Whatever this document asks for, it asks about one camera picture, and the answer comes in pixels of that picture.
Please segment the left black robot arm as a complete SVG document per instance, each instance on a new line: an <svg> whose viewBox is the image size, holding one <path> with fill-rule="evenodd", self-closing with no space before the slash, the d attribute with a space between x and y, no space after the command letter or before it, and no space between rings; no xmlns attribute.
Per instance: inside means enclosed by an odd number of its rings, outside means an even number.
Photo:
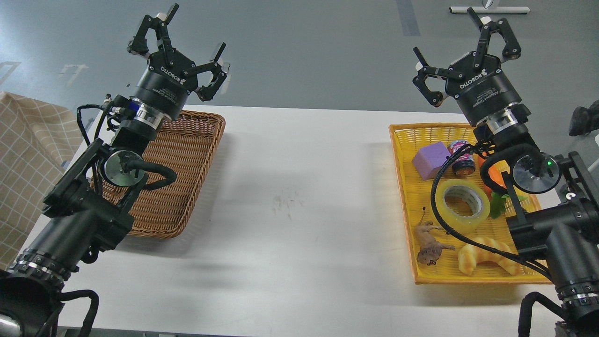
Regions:
<svg viewBox="0 0 599 337"><path fill-rule="evenodd" d="M192 93L203 101L214 98L225 82L219 64L226 44L210 62L197 65L173 47L168 26L178 10L146 15L127 51L147 60L135 94L107 95L99 125L115 132L111 143L98 134L44 199L50 220L36 239L1 275L1 335L54 337L58 316L67 301L87 297L90 307L79 335L92 330L99 307L93 290L63 292L64 283L77 272L79 262L97 260L112 250L133 226L130 211L144 190L175 182L175 171L143 159L159 128L174 122Z"/></svg>

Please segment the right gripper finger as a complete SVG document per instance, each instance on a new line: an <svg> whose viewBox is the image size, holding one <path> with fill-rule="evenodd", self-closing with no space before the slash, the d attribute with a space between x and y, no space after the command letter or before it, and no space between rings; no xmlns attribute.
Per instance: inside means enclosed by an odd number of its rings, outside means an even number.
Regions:
<svg viewBox="0 0 599 337"><path fill-rule="evenodd" d="M453 70L430 66L428 62L426 62L418 47L413 47L413 52L418 59L418 63L415 66L417 75L413 77L413 85L415 85L415 87L430 105L439 107L447 98L447 94L441 92L440 90L430 90L430 88L426 85L426 81L429 78L447 80L453 76Z"/></svg>
<svg viewBox="0 0 599 337"><path fill-rule="evenodd" d="M499 21L488 21L484 23L473 7L467 8L467 13L479 28L480 37L477 43L475 51L473 51L473 66L482 66L484 64L485 55L487 55L490 38L492 34L498 33L502 37L505 45L501 52L501 60L503 62L512 59L518 59L521 56L522 49L520 44L509 25L509 22L505 18L501 18Z"/></svg>

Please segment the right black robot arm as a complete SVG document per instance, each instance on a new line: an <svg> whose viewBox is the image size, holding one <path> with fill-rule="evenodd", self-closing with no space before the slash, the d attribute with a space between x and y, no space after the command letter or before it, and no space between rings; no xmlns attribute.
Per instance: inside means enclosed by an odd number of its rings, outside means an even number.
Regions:
<svg viewBox="0 0 599 337"><path fill-rule="evenodd" d="M577 152L550 156L530 136L526 127L530 110L501 68L522 52L507 19L481 18L473 7L466 12L480 32L475 51L445 69L430 66L414 48L420 64L414 85L435 107L454 98L477 139L475 145L462 145L441 166L432 182L432 213L447 234L537 271L554 284L560 304L538 292L523 298L520 337L530 335L535 303L560 317L555 325L557 337L596 337L598 186ZM515 216L507 219L507 225L517 254L465 237L437 208L441 196L437 186L443 174L460 156L471 153L486 157L479 171L483 183L511 198Z"/></svg>

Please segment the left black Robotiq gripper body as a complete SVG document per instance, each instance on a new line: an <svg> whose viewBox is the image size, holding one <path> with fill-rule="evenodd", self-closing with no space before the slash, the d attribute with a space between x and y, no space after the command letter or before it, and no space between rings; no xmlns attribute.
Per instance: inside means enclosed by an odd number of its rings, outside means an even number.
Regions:
<svg viewBox="0 0 599 337"><path fill-rule="evenodd" d="M173 57L167 60L162 51L152 53L133 94L142 103L169 115L171 121L177 119L189 95L197 89L197 76L184 74L195 62L176 50Z"/></svg>

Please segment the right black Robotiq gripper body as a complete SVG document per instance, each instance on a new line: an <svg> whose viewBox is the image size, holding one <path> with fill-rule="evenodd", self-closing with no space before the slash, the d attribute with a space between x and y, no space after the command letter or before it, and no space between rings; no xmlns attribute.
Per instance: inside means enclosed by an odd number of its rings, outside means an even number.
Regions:
<svg viewBox="0 0 599 337"><path fill-rule="evenodd" d="M475 56L464 55L449 68L462 73L458 79L447 79L446 93L455 98L468 123L478 126L484 119L504 108L521 102L521 97L501 69L500 58L485 55L479 70Z"/></svg>

